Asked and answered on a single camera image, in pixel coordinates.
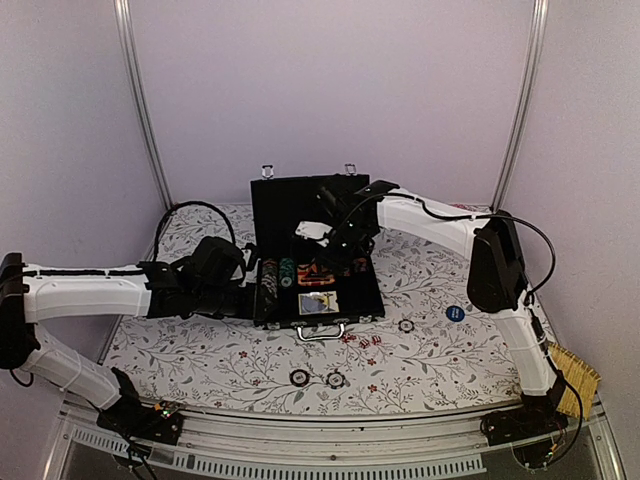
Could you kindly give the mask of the black poker set case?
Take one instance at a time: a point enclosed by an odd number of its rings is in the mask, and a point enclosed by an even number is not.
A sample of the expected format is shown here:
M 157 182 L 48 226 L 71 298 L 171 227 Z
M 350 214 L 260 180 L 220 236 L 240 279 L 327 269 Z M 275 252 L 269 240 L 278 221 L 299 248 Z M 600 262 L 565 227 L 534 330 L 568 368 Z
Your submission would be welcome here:
M 304 287 L 297 283 L 297 266 L 319 264 L 321 246 L 309 240 L 297 238 L 294 231 L 301 221 L 315 221 L 328 225 L 329 215 L 315 195 L 319 188 L 328 185 L 342 192 L 355 192 L 371 183 L 367 174 L 334 174 L 278 179 L 254 180 L 251 183 L 251 199 L 254 232 L 261 264 L 264 259 L 292 258 L 296 273 L 289 288 L 279 285 L 277 300 L 266 304 L 260 285 L 261 265 L 258 269 L 254 324 L 265 330 L 310 328 L 329 325 L 345 325 L 377 321 L 384 317 L 385 307 L 378 286 L 371 255 L 365 257 L 369 270 L 353 271 L 351 265 L 342 272 L 333 272 L 335 282 L 319 287 Z M 309 292 L 335 291 L 339 312 L 320 315 L 300 315 L 298 295 Z

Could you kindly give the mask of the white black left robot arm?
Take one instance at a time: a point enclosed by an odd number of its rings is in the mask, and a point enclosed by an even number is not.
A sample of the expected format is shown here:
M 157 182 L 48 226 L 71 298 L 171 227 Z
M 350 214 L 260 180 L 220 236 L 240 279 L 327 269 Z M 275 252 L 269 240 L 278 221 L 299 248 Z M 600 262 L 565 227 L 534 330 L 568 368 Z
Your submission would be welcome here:
M 158 409 L 142 405 L 126 373 L 100 366 L 42 327 L 63 317 L 147 319 L 240 314 L 246 275 L 257 260 L 252 244 L 206 236 L 173 262 L 157 258 L 117 268 L 45 268 L 21 253 L 1 262 L 1 367 L 38 375 L 83 397 L 128 434 L 141 433 Z

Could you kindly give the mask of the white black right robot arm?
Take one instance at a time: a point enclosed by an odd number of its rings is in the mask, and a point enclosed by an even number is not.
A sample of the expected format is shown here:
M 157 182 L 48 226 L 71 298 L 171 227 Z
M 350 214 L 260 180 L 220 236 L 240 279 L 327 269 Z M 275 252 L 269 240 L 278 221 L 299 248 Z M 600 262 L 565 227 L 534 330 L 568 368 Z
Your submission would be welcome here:
M 569 384 L 553 361 L 533 304 L 537 286 L 525 273 L 517 226 L 529 222 L 508 213 L 481 214 L 455 208 L 378 180 L 355 192 L 323 185 L 315 195 L 329 215 L 318 242 L 320 259 L 339 269 L 367 253 L 380 228 L 421 237 L 469 262 L 467 297 L 493 320 L 511 352 L 524 404 L 517 427 L 537 436 L 552 424 Z

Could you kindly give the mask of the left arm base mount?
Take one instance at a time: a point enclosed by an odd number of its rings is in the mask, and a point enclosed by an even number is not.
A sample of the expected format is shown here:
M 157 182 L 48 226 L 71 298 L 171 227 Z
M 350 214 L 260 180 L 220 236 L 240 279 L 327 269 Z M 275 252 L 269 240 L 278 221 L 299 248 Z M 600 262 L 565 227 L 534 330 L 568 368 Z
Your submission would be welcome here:
M 184 416 L 179 413 L 164 413 L 141 404 L 138 400 L 119 399 L 106 410 L 100 410 L 97 425 L 116 432 L 127 439 L 149 440 L 176 446 L 182 433 Z

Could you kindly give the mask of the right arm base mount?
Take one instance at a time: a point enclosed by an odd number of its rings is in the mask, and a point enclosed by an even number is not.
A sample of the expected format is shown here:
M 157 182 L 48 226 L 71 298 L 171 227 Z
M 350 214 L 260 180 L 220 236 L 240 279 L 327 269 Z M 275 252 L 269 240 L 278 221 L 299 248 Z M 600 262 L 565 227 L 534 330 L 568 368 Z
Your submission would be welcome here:
M 516 462 L 533 471 L 546 469 L 562 457 L 568 425 L 563 413 L 521 406 L 484 415 L 480 432 L 489 446 L 509 444 Z

